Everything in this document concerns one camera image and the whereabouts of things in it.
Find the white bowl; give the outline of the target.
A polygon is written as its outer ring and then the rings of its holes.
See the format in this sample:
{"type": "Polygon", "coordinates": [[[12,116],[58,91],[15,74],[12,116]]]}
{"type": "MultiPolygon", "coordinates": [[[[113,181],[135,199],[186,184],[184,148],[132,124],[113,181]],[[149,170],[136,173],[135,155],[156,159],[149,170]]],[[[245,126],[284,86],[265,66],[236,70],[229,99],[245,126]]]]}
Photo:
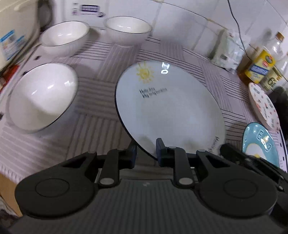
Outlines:
{"type": "Polygon", "coordinates": [[[109,17],[104,21],[104,27],[112,42],[123,47],[142,44],[152,31],[146,21],[129,16],[109,17]]]}
{"type": "Polygon", "coordinates": [[[45,30],[40,36],[40,43],[50,56],[71,57],[84,46],[89,33],[90,26],[87,23],[65,21],[45,30]]]}
{"type": "Polygon", "coordinates": [[[23,133],[45,129],[70,107],[78,86],[76,71],[66,64],[46,63],[31,69],[8,95],[7,123],[23,133]]]}

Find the blue fried egg plate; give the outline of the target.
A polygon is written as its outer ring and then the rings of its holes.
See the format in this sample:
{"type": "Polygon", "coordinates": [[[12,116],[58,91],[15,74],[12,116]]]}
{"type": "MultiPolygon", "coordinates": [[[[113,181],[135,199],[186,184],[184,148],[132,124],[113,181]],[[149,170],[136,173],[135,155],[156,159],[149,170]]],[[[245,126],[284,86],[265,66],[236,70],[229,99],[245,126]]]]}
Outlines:
{"type": "Polygon", "coordinates": [[[259,123],[252,122],[245,128],[242,137],[242,152],[280,167],[274,140],[268,130],[259,123]]]}

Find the red striped cloth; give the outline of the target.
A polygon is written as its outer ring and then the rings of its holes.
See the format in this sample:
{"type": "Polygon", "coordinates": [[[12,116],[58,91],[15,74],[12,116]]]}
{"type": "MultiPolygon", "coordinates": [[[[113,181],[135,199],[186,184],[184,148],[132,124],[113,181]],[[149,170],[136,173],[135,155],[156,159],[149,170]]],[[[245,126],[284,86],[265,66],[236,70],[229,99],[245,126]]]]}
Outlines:
{"type": "Polygon", "coordinates": [[[10,66],[1,76],[1,86],[0,91],[8,84],[8,82],[11,80],[13,75],[17,72],[19,69],[19,64],[15,64],[10,66]]]}

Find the white pink bunny plate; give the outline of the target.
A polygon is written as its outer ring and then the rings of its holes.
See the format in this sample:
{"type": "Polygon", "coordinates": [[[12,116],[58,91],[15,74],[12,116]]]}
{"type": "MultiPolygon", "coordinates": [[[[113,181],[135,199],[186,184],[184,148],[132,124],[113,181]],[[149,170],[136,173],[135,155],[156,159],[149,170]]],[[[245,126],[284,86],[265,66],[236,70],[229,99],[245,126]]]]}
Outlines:
{"type": "Polygon", "coordinates": [[[279,131],[281,127],[277,111],[263,89],[250,82],[248,85],[248,96],[253,111],[260,122],[270,131],[279,131]]]}

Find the white salt bag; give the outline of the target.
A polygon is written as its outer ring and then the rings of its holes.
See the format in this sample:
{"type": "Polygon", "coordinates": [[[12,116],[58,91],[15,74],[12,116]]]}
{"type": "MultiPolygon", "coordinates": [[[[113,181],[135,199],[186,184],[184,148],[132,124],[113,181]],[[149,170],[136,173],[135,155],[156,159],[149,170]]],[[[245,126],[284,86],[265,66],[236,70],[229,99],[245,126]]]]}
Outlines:
{"type": "Polygon", "coordinates": [[[216,49],[211,60],[212,64],[235,74],[250,40],[251,38],[247,35],[240,39],[238,32],[223,29],[216,42],[216,49]]]}

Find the white bowl back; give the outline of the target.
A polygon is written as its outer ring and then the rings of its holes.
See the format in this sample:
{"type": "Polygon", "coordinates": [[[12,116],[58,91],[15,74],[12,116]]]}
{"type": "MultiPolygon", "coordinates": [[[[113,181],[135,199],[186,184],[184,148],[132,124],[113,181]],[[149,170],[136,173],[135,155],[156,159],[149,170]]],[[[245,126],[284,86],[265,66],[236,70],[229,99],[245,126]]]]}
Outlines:
{"type": "Polygon", "coordinates": [[[109,17],[104,21],[104,27],[112,42],[123,47],[142,44],[152,31],[146,21],[129,16],[109,17]]]}

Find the yellow label cooking wine bottle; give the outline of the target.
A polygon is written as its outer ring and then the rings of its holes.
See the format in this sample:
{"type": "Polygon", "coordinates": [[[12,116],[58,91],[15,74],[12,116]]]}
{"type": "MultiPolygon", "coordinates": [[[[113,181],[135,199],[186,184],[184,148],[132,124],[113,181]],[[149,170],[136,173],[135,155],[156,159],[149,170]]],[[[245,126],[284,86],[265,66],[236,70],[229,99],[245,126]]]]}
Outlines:
{"type": "Polygon", "coordinates": [[[281,32],[277,32],[273,39],[260,46],[251,61],[238,74],[238,77],[245,85],[251,82],[259,84],[273,68],[283,55],[281,44],[284,38],[281,32]]]}

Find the large white sun plate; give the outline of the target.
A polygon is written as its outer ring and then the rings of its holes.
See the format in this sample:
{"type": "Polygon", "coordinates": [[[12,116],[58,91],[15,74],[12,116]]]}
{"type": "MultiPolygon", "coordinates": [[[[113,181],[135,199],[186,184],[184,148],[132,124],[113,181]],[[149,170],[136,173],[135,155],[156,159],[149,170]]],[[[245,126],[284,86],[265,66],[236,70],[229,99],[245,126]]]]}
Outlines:
{"type": "Polygon", "coordinates": [[[224,118],[214,96],[192,74],[169,63],[128,67],[117,82],[115,105],[129,136],[153,158],[158,138],[191,154],[218,155],[224,144],[224,118]]]}

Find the striped table cloth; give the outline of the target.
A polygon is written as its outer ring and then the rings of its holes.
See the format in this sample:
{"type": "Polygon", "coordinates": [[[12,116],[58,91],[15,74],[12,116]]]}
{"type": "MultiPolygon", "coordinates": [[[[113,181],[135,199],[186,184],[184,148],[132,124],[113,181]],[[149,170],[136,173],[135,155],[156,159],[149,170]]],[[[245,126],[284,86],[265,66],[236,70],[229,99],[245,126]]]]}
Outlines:
{"type": "Polygon", "coordinates": [[[70,58],[53,58],[41,47],[33,48],[1,91],[1,174],[14,183],[87,151],[102,155],[123,149],[130,137],[116,113],[114,93],[121,73],[144,60],[166,61],[192,74],[215,97],[224,117],[226,140],[242,144],[245,127],[257,121],[248,89],[237,76],[179,44],[149,37],[139,46],[112,44],[104,34],[91,30],[83,48],[70,58]],[[69,109],[51,126],[22,134],[6,122],[8,95],[15,83],[36,66],[59,62],[71,66],[79,89],[69,109]]]}

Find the white rice cooker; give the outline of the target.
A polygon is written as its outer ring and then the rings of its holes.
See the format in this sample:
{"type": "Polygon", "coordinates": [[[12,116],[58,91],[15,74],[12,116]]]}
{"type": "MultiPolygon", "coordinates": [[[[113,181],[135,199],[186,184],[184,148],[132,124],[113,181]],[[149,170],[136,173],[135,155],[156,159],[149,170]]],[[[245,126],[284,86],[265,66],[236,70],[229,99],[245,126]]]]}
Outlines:
{"type": "Polygon", "coordinates": [[[39,34],[38,1],[1,1],[1,70],[39,34]]]}

